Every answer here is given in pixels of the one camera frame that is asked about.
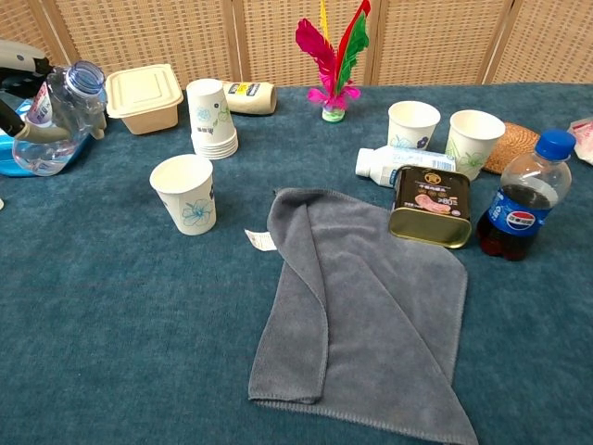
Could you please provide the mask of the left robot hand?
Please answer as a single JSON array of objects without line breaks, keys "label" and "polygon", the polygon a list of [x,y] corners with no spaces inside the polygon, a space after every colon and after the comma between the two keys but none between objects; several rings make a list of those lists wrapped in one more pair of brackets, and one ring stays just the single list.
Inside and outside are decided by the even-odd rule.
[{"label": "left robot hand", "polygon": [[79,60],[54,66],[45,53],[28,44],[1,42],[1,91],[32,107],[21,118],[1,103],[1,129],[16,141],[50,144],[71,141],[79,133],[104,137],[107,121],[105,74],[94,63]]}]

